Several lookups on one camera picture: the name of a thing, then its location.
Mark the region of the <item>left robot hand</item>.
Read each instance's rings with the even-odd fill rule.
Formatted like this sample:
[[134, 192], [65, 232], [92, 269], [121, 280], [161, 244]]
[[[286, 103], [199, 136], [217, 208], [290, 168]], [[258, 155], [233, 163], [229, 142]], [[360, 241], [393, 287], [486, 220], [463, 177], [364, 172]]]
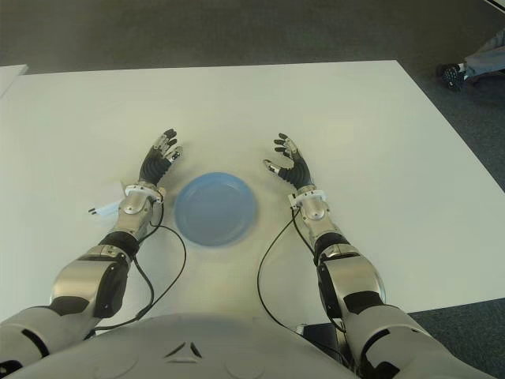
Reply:
[[174, 161], [182, 155], [182, 147], [174, 147], [177, 143], [174, 129], [166, 130], [155, 140], [140, 167], [140, 182], [158, 185]]

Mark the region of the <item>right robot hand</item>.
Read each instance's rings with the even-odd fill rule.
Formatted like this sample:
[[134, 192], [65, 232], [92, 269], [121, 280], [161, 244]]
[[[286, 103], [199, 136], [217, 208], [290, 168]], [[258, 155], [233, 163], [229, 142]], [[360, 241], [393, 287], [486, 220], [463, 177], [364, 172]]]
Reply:
[[269, 159], [264, 159], [264, 166], [277, 177], [289, 183], [296, 190], [306, 186], [313, 186], [311, 172], [305, 158], [301, 154], [298, 146], [284, 133], [279, 133], [278, 138], [274, 140], [274, 150], [281, 153], [291, 162], [290, 167], [281, 167], [272, 163]]

